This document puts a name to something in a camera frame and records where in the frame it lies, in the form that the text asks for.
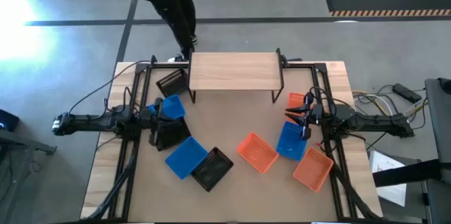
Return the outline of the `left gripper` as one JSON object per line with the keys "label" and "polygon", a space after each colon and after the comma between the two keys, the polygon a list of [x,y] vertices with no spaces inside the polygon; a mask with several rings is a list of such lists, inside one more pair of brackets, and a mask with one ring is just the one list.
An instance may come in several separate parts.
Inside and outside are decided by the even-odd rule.
{"label": "left gripper", "polygon": [[[154,103],[152,105],[152,108],[150,108],[150,106],[145,106],[149,110],[152,111],[152,120],[151,120],[150,123],[142,123],[140,121],[140,127],[143,130],[151,130],[151,135],[149,136],[149,143],[153,147],[156,146],[156,142],[157,142],[157,134],[158,134],[158,127],[159,127],[159,116],[160,116],[161,105],[162,104],[163,104],[163,99],[158,97],[158,98],[155,99],[155,101],[154,101]],[[177,128],[183,126],[183,122],[182,121],[183,121],[183,117],[180,117],[180,118],[163,117],[163,118],[161,118],[161,122],[162,122],[161,128],[162,129],[177,129]]]}

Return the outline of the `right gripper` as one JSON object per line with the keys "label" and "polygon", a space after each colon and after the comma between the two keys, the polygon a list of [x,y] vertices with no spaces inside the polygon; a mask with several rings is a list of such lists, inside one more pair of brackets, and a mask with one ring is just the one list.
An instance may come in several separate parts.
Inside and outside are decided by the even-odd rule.
{"label": "right gripper", "polygon": [[285,117],[288,122],[303,126],[301,140],[308,140],[311,137],[311,123],[318,125],[320,120],[314,120],[311,116],[311,110],[314,104],[314,95],[308,92],[304,96],[304,104],[295,108],[287,108],[285,111]]}

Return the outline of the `orange plastic basket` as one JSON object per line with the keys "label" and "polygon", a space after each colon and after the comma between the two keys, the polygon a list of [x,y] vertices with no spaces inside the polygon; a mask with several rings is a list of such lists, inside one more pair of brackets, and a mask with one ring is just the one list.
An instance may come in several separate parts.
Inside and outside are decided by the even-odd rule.
{"label": "orange plastic basket", "polygon": [[293,177],[314,192],[322,188],[334,162],[322,152],[308,148]]}
{"label": "orange plastic basket", "polygon": [[237,152],[259,173],[265,173],[279,157],[279,153],[254,132],[238,145]]}
{"label": "orange plastic basket", "polygon": [[304,95],[291,92],[288,95],[288,108],[297,108],[304,104]]}

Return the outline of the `blue plastic basket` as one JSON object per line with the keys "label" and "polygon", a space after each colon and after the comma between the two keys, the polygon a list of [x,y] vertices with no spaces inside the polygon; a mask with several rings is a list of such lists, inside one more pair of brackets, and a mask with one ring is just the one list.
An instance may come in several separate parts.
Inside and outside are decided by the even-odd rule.
{"label": "blue plastic basket", "polygon": [[163,99],[159,118],[180,118],[185,116],[185,109],[180,97],[175,94]]}
{"label": "blue plastic basket", "polygon": [[205,159],[208,151],[192,136],[188,137],[169,157],[166,165],[181,179],[185,179]]}
{"label": "blue plastic basket", "polygon": [[280,133],[276,151],[286,158],[301,161],[307,141],[302,139],[304,127],[285,122]]}

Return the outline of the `black plastic basket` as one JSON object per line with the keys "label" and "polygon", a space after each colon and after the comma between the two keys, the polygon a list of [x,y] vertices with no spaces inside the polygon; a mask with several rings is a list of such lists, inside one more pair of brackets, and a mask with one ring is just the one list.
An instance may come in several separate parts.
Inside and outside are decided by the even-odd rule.
{"label": "black plastic basket", "polygon": [[234,166],[234,163],[217,147],[191,172],[191,176],[210,192]]}
{"label": "black plastic basket", "polygon": [[161,124],[158,127],[156,148],[158,151],[163,151],[174,147],[175,145],[184,142],[191,136],[191,132],[183,119],[183,126],[177,129],[162,129]]}
{"label": "black plastic basket", "polygon": [[188,89],[187,73],[184,69],[179,68],[157,81],[156,86],[164,97],[181,94]]}

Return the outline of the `wooden shelf with black legs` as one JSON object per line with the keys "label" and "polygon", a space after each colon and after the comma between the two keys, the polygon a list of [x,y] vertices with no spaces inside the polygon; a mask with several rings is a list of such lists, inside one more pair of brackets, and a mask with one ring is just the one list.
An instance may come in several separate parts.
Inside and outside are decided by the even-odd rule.
{"label": "wooden shelf with black legs", "polygon": [[187,87],[192,102],[198,91],[270,91],[276,102],[284,88],[283,57],[273,52],[193,52]]}

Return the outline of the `black power strip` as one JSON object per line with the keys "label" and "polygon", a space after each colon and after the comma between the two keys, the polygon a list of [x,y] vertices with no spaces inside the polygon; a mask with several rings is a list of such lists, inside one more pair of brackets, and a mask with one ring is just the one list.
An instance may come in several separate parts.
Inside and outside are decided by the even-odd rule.
{"label": "black power strip", "polygon": [[415,104],[416,102],[422,100],[422,97],[419,94],[405,87],[404,85],[401,85],[400,83],[393,85],[392,91],[401,96],[403,99],[411,102],[412,104]]}

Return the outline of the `white paper sheet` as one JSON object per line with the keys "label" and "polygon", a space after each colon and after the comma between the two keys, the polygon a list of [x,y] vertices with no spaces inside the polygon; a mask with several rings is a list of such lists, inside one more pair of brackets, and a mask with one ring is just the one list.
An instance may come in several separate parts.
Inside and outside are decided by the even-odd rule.
{"label": "white paper sheet", "polygon": [[[372,173],[404,167],[401,162],[377,151],[370,151],[369,164]],[[398,206],[405,207],[407,184],[377,187],[378,196]]]}

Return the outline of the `black flat bar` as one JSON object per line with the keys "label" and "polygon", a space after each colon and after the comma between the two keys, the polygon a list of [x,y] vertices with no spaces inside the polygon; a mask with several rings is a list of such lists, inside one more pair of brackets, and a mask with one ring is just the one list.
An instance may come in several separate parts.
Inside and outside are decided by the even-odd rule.
{"label": "black flat bar", "polygon": [[373,174],[376,187],[387,187],[424,180],[441,180],[441,164],[438,160],[419,162],[416,164],[378,171]]}

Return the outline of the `black box device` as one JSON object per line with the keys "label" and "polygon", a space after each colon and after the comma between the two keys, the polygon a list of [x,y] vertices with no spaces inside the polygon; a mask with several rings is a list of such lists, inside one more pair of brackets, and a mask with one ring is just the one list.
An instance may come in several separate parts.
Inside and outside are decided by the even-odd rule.
{"label": "black box device", "polygon": [[19,117],[0,109],[0,129],[14,132],[18,126]]}

